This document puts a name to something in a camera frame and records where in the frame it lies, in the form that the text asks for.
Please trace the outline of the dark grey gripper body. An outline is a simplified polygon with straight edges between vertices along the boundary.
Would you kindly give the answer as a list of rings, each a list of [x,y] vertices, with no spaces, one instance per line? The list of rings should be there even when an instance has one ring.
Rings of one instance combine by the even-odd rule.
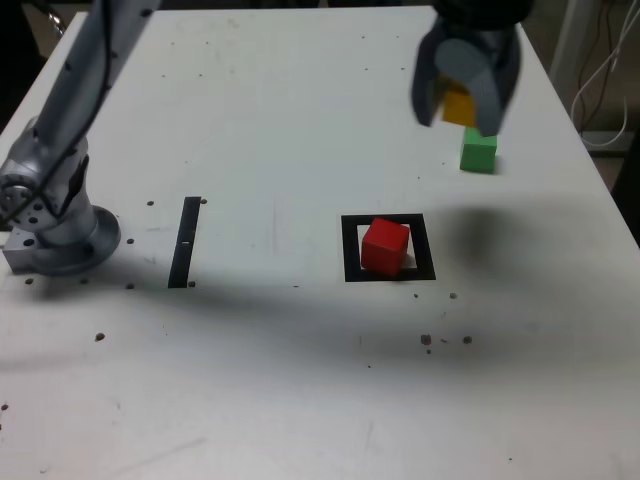
[[[476,30],[456,24],[448,24],[445,30],[449,38],[460,39],[477,46],[502,46],[506,38],[503,30]]]

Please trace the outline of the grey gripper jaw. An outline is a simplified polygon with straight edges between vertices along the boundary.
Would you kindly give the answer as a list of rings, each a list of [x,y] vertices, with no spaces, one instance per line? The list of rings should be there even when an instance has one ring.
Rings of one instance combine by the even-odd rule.
[[[420,125],[432,125],[443,87],[439,80],[439,69],[435,64],[436,52],[446,39],[442,24],[435,24],[421,40],[415,61],[411,86],[411,105]]]
[[[499,133],[519,78],[521,48],[514,27],[502,46],[477,46],[450,38],[439,46],[439,72],[460,84],[474,105],[474,125],[484,136]]]

